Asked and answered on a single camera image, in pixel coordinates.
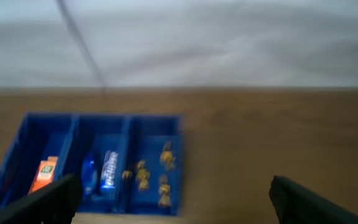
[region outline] small metallic piece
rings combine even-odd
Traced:
[[[124,180],[130,179],[130,177],[132,177],[132,171],[125,170],[124,172],[122,172],[122,178]]]
[[[161,195],[158,205],[161,207],[171,206],[171,186],[168,185],[168,177],[166,175],[160,176],[160,188],[158,193]]]
[[[173,152],[171,148],[171,141],[167,141],[162,149],[162,153],[160,156],[160,163],[165,165],[166,170],[174,169],[175,164],[173,163],[173,161],[175,159],[176,158],[173,156]]]
[[[150,172],[145,168],[145,161],[141,160],[137,163],[137,175],[136,181],[139,182],[139,191],[144,191],[149,189],[149,177]]]

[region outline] orange box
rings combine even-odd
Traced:
[[[35,192],[41,187],[52,183],[57,159],[57,156],[50,156],[48,157],[47,161],[41,161],[40,166],[38,167],[37,175],[35,176],[31,185],[29,194]]]

